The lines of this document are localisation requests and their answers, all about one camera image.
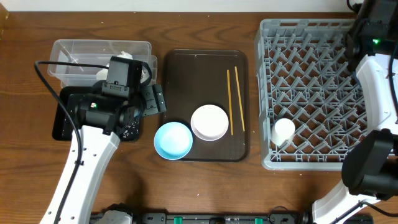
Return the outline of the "pink bowl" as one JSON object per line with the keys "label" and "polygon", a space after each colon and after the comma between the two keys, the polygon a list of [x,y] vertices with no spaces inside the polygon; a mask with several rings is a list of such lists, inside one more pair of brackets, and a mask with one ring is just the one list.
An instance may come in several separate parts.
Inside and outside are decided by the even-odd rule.
{"label": "pink bowl", "polygon": [[226,134],[229,119],[226,112],[219,106],[203,105],[193,112],[190,125],[199,139],[216,141]]}

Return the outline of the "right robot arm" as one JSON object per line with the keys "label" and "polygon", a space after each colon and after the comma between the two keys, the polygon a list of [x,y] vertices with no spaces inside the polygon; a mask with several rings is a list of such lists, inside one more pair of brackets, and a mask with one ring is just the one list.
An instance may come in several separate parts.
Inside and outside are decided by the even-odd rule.
{"label": "right robot arm", "polygon": [[363,90],[366,137],[348,153],[341,181],[303,214],[302,223],[344,223],[364,207],[397,195],[397,0],[365,0],[351,10],[346,56]]}

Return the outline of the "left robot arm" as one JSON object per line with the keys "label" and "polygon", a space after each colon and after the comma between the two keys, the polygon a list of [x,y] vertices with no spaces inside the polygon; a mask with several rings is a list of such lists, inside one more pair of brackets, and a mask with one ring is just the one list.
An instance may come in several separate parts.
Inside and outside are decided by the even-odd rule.
{"label": "left robot arm", "polygon": [[35,62],[35,71],[74,131],[65,167],[41,222],[88,223],[104,172],[121,140],[137,140],[142,117],[166,111],[162,88],[151,85],[151,77],[141,79],[142,70],[152,75],[147,62],[112,56],[105,80],[63,102],[42,75],[41,64]]}

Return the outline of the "white cup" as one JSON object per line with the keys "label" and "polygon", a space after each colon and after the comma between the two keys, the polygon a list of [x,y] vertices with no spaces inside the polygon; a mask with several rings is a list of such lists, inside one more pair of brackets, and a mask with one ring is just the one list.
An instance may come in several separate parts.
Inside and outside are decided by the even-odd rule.
{"label": "white cup", "polygon": [[278,119],[271,128],[271,141],[276,146],[291,142],[295,134],[295,124],[291,119]]}

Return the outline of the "white napkin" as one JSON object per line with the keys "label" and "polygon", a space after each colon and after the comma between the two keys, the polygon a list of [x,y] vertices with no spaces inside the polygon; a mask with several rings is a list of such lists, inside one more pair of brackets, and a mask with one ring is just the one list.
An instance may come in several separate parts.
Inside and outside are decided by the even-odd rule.
{"label": "white napkin", "polygon": [[[118,57],[121,58],[127,58],[127,59],[133,59],[132,55],[122,51]],[[102,69],[96,74],[96,79],[97,80],[106,80],[108,75],[108,69]],[[150,77],[148,69],[145,67],[142,69],[142,75],[141,75],[141,83],[144,83],[148,78]]]}

